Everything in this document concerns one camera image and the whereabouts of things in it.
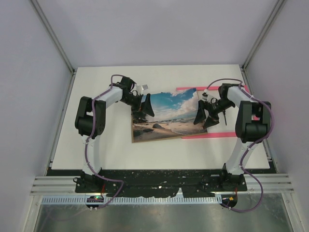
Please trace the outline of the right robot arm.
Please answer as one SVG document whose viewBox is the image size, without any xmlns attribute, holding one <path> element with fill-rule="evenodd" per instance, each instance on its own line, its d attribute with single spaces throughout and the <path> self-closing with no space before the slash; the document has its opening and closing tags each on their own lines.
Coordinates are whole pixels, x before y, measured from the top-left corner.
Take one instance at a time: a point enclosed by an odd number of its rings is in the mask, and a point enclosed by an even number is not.
<svg viewBox="0 0 309 232">
<path fill-rule="evenodd" d="M 204 90 L 198 102 L 194 124 L 203 123 L 203 128 L 219 124 L 219 114 L 228 108 L 238 108 L 235 124 L 237 141 L 233 152 L 224 163 L 219 175 L 210 178 L 210 187 L 215 190 L 246 190 L 244 179 L 245 165 L 253 150 L 270 133 L 272 126 L 271 104 L 258 101 L 249 94 L 242 84 L 223 83 L 219 98 Z"/>
</svg>

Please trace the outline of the pink picture frame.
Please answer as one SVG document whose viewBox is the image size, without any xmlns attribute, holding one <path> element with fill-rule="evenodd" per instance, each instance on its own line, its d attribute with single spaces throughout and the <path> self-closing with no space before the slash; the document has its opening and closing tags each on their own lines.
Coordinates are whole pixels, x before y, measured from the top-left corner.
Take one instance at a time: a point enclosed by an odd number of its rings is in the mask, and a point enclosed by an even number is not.
<svg viewBox="0 0 309 232">
<path fill-rule="evenodd" d="M 196 88 L 198 91 L 204 91 L 207 87 L 177 87 L 176 90 L 186 90 Z M 236 137 L 236 133 L 234 131 L 227 131 L 227 132 L 208 132 L 205 134 L 199 135 L 192 135 L 192 136 L 185 136 L 182 139 L 208 139 L 208 138 L 231 138 Z"/>
</svg>

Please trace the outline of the beach photo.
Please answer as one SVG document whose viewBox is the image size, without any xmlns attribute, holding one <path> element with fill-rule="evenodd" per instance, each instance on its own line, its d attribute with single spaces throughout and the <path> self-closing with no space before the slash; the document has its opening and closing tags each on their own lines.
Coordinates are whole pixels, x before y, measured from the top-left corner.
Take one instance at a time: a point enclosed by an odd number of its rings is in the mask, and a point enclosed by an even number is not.
<svg viewBox="0 0 309 232">
<path fill-rule="evenodd" d="M 131 112 L 132 142 L 149 142 L 207 133 L 203 122 L 194 124 L 198 110 L 196 88 L 150 96 L 154 116 Z"/>
</svg>

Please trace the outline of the red handled screwdriver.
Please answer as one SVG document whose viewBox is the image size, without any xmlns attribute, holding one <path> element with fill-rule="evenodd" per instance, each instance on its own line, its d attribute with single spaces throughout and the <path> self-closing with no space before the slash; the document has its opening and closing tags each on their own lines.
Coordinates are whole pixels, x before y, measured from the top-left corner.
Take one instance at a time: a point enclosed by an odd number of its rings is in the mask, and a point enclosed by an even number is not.
<svg viewBox="0 0 309 232">
<path fill-rule="evenodd" d="M 224 115 L 225 125 L 227 126 L 226 110 L 223 110 L 223 115 Z"/>
</svg>

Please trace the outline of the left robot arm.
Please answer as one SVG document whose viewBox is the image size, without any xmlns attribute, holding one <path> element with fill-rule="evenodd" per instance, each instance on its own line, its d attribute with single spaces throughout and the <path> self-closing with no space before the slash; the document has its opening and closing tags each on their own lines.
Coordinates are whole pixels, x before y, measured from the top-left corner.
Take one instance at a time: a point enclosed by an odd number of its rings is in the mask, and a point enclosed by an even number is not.
<svg viewBox="0 0 309 232">
<path fill-rule="evenodd" d="M 80 98 L 74 125 L 82 137 L 84 164 L 80 177 L 73 179 L 77 193 L 99 192 L 107 181 L 123 187 L 123 180 L 110 179 L 99 174 L 102 170 L 99 142 L 106 126 L 106 111 L 120 101 L 130 106 L 134 112 L 154 116 L 151 94 L 144 95 L 147 89 L 147 85 L 138 85 L 127 76 L 113 74 L 107 90 L 93 98 Z"/>
</svg>

